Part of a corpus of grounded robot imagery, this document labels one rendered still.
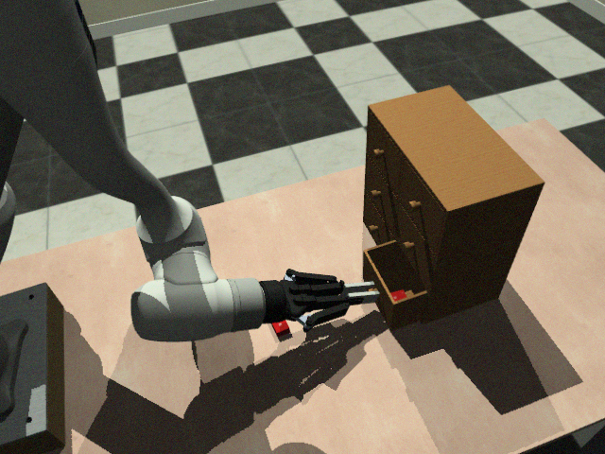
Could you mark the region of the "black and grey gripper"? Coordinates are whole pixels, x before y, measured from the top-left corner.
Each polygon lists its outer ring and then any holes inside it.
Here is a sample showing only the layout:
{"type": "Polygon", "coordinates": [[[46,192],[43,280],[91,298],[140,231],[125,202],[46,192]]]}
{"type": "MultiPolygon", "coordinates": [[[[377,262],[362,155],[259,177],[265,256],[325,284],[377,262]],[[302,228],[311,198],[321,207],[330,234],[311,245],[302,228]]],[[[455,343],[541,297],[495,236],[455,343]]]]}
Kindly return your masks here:
{"type": "Polygon", "coordinates": [[[350,306],[375,303],[380,294],[378,290],[367,291],[367,288],[373,288],[373,281],[345,284],[343,280],[338,282],[334,275],[292,269],[286,270],[281,281],[259,283],[265,292],[267,305],[263,324],[298,321],[305,332],[318,324],[345,316],[350,306]],[[313,310],[320,311],[303,316],[306,311],[313,310]]]}

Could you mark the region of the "small red block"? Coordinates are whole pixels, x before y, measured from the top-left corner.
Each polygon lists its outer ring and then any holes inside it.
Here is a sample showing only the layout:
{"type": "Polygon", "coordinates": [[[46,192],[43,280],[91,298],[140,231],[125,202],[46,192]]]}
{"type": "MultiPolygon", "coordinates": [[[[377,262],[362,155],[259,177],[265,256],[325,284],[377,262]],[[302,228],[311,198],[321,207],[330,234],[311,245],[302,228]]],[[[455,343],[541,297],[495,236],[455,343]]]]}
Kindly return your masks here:
{"type": "Polygon", "coordinates": [[[398,301],[398,300],[406,298],[406,294],[403,289],[392,292],[391,296],[393,297],[394,301],[398,301]]]}
{"type": "Polygon", "coordinates": [[[277,338],[290,333],[290,329],[286,321],[282,321],[280,323],[272,323],[271,325],[277,335],[277,338]]]}

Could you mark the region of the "brown wooden chest of drawers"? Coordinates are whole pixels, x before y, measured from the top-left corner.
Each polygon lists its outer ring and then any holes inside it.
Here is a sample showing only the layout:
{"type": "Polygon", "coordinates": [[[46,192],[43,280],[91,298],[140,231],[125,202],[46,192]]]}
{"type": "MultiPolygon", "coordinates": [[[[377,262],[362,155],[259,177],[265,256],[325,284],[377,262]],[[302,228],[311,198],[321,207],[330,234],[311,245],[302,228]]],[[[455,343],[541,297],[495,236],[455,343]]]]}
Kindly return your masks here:
{"type": "Polygon", "coordinates": [[[402,250],[404,158],[445,211],[435,252],[404,206],[436,255],[427,288],[403,250],[427,290],[421,323],[498,299],[545,181],[450,85],[368,105],[363,222],[368,154],[397,197],[402,250]],[[370,112],[402,152],[398,195],[368,153],[370,112]]]}

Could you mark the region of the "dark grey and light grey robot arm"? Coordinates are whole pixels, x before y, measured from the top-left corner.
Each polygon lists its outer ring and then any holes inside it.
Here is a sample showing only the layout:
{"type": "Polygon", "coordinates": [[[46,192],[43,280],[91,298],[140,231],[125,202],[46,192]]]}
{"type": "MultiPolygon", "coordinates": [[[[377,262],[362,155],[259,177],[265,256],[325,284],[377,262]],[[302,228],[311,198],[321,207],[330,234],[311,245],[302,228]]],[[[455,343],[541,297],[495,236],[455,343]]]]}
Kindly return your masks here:
{"type": "MultiPolygon", "coordinates": [[[[130,298],[140,338],[200,341],[258,329],[267,308],[260,283],[218,279],[198,211],[171,197],[120,138],[76,1],[0,0],[0,264],[16,209],[6,179],[25,119],[88,184],[137,207],[154,276],[130,298]]],[[[27,331],[21,319],[0,325],[0,417],[15,408],[27,331]]]]}

